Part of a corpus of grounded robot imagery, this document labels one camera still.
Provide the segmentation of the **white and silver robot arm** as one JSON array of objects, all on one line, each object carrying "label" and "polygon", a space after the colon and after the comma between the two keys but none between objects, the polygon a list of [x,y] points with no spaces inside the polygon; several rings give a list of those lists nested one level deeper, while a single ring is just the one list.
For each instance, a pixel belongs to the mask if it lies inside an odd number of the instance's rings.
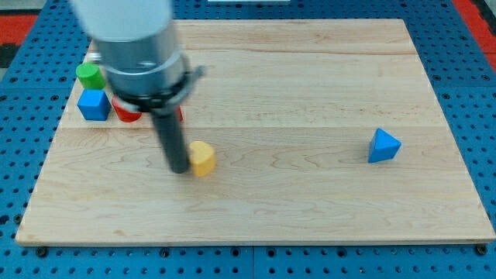
[{"label": "white and silver robot arm", "polygon": [[71,6],[121,100],[166,115],[193,91],[204,68],[189,63],[171,0],[71,0]]}]

